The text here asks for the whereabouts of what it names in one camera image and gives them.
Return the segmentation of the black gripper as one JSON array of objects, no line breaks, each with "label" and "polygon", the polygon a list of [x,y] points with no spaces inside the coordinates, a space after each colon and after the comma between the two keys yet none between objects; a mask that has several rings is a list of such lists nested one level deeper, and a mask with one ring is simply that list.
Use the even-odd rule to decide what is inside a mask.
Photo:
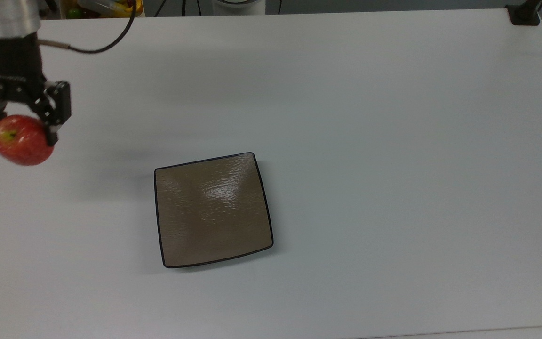
[{"label": "black gripper", "polygon": [[[47,144],[54,147],[58,131],[72,116],[71,85],[66,81],[47,81],[42,68],[37,33],[22,37],[0,37],[0,80],[13,82],[13,97],[19,98],[17,86],[35,104],[34,111],[44,126]],[[6,103],[0,100],[0,121],[7,117]]]}]

